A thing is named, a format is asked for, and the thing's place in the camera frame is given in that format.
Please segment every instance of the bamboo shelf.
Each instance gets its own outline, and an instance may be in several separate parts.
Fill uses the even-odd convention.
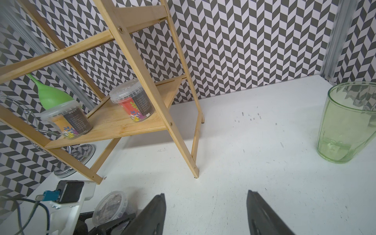
[[[161,5],[158,6],[130,8],[117,8],[111,0],[94,0],[96,7],[109,29],[69,47],[64,46],[64,43],[58,39],[54,34],[54,31],[47,25],[45,20],[39,15],[35,7],[30,4],[28,0],[19,0],[19,2],[58,50],[1,67],[0,83],[10,81],[66,59],[101,102],[87,114],[90,123],[93,125],[93,129],[87,134],[73,140],[61,137],[57,140],[51,141],[2,105],[0,105],[1,121],[28,138],[30,141],[42,147],[60,161],[73,167],[90,180],[95,181],[97,184],[100,184],[102,181],[102,177],[97,175],[97,171],[121,137],[159,130],[168,130],[194,177],[197,178],[199,176],[199,169],[196,166],[196,157],[201,123],[204,123],[205,118],[197,98],[188,65],[185,61],[184,53],[166,0],[161,0]],[[167,20],[170,27],[172,38],[175,42],[185,74],[154,83],[130,37],[130,33],[160,23],[164,20]],[[126,115],[121,106],[109,101],[109,97],[104,96],[101,90],[96,86],[95,82],[88,76],[86,71],[82,69],[78,61],[73,57],[74,55],[113,40],[116,40],[119,44],[119,47],[123,51],[155,108],[154,113],[148,119],[140,123],[133,122]],[[192,96],[199,112],[191,152],[189,152],[185,145],[184,140],[169,113],[173,99],[184,79],[186,79],[190,85]],[[90,169],[61,149],[61,147],[68,145],[83,144],[105,139],[112,139],[112,141]]]

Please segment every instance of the clear green cup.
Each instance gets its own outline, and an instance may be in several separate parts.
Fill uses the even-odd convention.
[[[346,82],[328,91],[317,152],[334,163],[354,158],[376,136],[376,83]]]

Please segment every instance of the chevron patterned wallpaper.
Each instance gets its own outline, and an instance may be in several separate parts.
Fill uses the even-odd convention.
[[[90,0],[30,1],[66,45],[107,29]],[[196,91],[199,98],[205,98],[318,74],[338,1],[169,0],[168,4]],[[158,0],[116,0],[114,3],[126,7],[160,4]],[[18,4],[14,5],[14,11],[47,48],[55,50]],[[3,65],[34,56],[30,47],[6,23],[0,29]],[[132,38],[155,81],[183,74],[165,22],[133,33]],[[106,95],[115,86],[135,77],[115,42],[80,54],[77,59]],[[62,65],[98,103],[69,64],[62,62]],[[35,75],[45,84],[70,93],[48,68]],[[35,91],[36,87],[27,77],[0,86],[2,94],[22,100],[39,113],[42,107]],[[174,102],[190,100],[188,84],[184,82]],[[41,125],[53,130],[49,125]],[[1,128],[0,193],[27,196],[45,179],[57,160],[38,152],[6,125]],[[14,209],[12,204],[0,207],[4,208],[0,212],[3,218]]]
[[[376,82],[376,0],[360,0],[334,77],[336,83]]]

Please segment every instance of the clear plastic lid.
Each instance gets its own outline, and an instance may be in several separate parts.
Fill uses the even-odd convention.
[[[42,121],[48,121],[51,117],[67,114],[77,108],[81,108],[81,105],[77,101],[71,100],[41,112],[40,117]]]
[[[97,227],[107,223],[118,216],[122,216],[128,205],[126,195],[122,191],[114,191],[107,194],[95,208],[92,222]]]
[[[119,103],[125,98],[133,97],[143,91],[143,87],[137,78],[126,81],[123,84],[118,85],[112,91],[110,91],[111,101]]]

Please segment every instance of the white tabletop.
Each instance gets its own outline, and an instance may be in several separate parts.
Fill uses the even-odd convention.
[[[167,131],[124,137],[99,171],[106,179],[82,212],[93,211],[109,192],[121,190],[144,208],[165,193],[167,234],[250,234],[246,198],[258,191],[296,234],[376,234],[375,140],[346,164],[316,152],[326,93],[318,75],[200,100],[202,124],[195,179]],[[194,102],[173,105],[171,114],[191,148]],[[109,141],[94,143],[95,156]],[[85,179],[78,173],[65,179]],[[54,190],[51,174],[31,195]],[[23,221],[32,207],[22,203]],[[42,234],[38,209],[26,234]],[[18,231],[13,213],[2,234]]]

